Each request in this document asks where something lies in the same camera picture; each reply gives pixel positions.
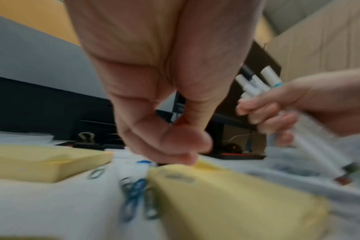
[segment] hand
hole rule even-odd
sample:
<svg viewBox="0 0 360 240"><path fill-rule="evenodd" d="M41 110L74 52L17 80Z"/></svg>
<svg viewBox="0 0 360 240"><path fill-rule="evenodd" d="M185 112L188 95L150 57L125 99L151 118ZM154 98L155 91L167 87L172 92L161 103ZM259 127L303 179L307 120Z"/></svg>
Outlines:
<svg viewBox="0 0 360 240"><path fill-rule="evenodd" d="M278 132L276 143L288 146L297 115L278 116L288 108L311 114L340 136L360 133L360 69L302 77L255 98L240 99L237 114L248 114L262 133Z"/></svg>
<svg viewBox="0 0 360 240"><path fill-rule="evenodd" d="M133 152L192 164L212 147L203 131L252 43L262 0L66 0L84 50ZM172 127L156 107L187 100Z"/></svg>

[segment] yellow sticky note pad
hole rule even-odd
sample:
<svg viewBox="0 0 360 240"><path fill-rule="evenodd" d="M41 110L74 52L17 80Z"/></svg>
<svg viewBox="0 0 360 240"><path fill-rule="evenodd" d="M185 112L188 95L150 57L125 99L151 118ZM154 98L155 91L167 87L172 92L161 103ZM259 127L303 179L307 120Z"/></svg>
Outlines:
<svg viewBox="0 0 360 240"><path fill-rule="evenodd" d="M150 169L163 223L173 239L317 240L328 201L199 161Z"/></svg>
<svg viewBox="0 0 360 240"><path fill-rule="evenodd" d="M57 182L112 161L110 152L69 147L0 145L0 178Z"/></svg>

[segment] sticky note pad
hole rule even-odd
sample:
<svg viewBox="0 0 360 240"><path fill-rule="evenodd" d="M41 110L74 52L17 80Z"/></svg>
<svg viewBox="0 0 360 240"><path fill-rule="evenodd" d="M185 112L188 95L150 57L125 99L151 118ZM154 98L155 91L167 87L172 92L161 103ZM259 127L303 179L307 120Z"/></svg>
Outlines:
<svg viewBox="0 0 360 240"><path fill-rule="evenodd" d="M0 145L0 178L57 182L112 161L112 152L68 147Z"/></svg>
<svg viewBox="0 0 360 240"><path fill-rule="evenodd" d="M318 240L328 230L321 197L199 161L149 170L171 239Z"/></svg>

